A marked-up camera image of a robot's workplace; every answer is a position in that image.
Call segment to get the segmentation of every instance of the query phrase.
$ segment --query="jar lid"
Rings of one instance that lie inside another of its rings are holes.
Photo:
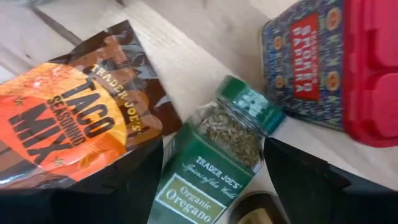
[[[218,97],[232,103],[262,130],[272,134],[285,114],[247,83],[227,75],[217,89]]]

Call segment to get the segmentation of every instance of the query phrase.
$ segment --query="glass jar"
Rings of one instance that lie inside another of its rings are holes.
[[[231,76],[219,87],[215,101],[192,115],[200,134],[254,172],[262,165],[264,138],[283,118],[264,96]]]
[[[262,166],[263,140],[283,112],[231,76],[216,95],[165,148],[149,223],[215,223]]]

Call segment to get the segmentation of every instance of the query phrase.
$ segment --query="light wood table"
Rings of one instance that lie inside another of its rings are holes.
[[[182,119],[213,97],[227,74],[264,88],[259,29],[296,0],[59,0],[39,6],[84,40],[129,19]],[[74,44],[31,10],[0,1],[0,81]],[[398,190],[398,147],[375,149],[347,135],[287,119],[274,137],[337,167]],[[245,192],[275,193],[266,167]],[[226,223],[225,213],[219,223]]]

